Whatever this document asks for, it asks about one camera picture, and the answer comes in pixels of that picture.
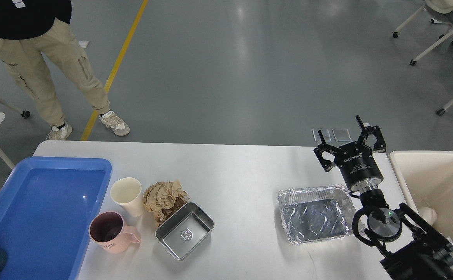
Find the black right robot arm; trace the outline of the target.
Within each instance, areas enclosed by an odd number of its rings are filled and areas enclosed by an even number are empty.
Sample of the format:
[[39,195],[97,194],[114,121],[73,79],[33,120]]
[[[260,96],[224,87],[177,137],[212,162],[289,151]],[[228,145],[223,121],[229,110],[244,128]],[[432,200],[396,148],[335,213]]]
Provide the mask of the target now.
[[321,130],[321,143],[314,153],[325,172],[338,167],[346,188],[362,208],[353,216],[357,239],[376,247],[381,265],[393,280],[453,280],[453,244],[406,203],[391,209],[379,183],[384,179],[374,153],[384,153],[386,143],[379,126],[356,120],[361,128],[357,140],[335,147]]

